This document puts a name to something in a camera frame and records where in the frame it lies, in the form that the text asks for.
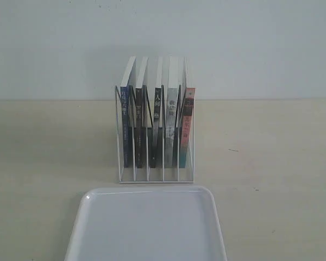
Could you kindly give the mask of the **blue moon sixpence book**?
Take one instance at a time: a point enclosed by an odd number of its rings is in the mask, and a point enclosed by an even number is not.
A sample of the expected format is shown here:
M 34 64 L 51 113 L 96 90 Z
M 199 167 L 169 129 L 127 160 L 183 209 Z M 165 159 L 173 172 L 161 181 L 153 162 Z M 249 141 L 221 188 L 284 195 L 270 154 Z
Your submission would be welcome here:
M 121 108 L 122 108 L 122 137 L 123 137 L 123 164 L 124 167 L 130 167 L 131 159 L 131 133 L 129 121 L 129 94 L 130 84 L 135 69 L 136 56 L 129 58 L 120 84 Z

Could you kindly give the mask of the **black grey spine book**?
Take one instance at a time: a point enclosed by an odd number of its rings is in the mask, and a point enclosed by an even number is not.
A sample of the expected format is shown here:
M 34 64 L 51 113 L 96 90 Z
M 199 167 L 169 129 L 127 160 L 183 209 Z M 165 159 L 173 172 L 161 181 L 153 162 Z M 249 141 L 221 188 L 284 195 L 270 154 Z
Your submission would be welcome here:
M 157 155 L 157 149 L 158 149 L 158 132 L 159 132 L 160 112 L 161 112 L 162 68 L 163 68 L 163 57 L 159 57 L 157 72 L 156 72 L 155 93 L 154 93 L 151 168 L 156 168 L 156 155 Z

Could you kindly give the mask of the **red teal spine book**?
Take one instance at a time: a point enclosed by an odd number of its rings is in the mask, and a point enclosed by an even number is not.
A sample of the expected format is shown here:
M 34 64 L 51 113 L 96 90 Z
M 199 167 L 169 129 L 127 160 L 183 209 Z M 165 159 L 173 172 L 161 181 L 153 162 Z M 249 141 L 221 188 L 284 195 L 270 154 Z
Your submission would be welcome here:
M 191 121 L 194 109 L 195 88 L 186 88 L 182 110 L 179 167 L 185 168 L 187 161 L 187 149 L 189 144 Z

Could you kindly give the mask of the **grey white spine book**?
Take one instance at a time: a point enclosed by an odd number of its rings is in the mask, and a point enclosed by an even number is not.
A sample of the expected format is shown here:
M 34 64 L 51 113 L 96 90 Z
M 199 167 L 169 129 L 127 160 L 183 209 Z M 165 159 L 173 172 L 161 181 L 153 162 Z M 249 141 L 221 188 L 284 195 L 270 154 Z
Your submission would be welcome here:
M 173 164 L 175 120 L 178 101 L 178 58 L 170 57 L 166 106 L 165 167 Z

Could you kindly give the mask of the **dark brown spine book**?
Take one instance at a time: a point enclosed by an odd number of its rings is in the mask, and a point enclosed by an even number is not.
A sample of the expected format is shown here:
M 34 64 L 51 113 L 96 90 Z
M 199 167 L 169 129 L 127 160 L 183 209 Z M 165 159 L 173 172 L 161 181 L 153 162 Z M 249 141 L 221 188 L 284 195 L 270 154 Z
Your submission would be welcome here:
M 148 57 L 143 57 L 136 80 L 135 108 L 136 108 L 136 131 L 135 131 L 135 163 L 137 168 L 143 166 L 143 86 L 145 85 Z

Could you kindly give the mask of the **white plastic tray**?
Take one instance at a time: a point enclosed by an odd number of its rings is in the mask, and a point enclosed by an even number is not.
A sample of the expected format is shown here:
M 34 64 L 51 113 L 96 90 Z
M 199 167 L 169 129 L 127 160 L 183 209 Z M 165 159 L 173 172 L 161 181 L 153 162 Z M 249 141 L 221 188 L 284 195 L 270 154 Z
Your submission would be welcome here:
M 212 193 L 196 185 L 97 188 L 82 198 L 66 260 L 226 260 Z

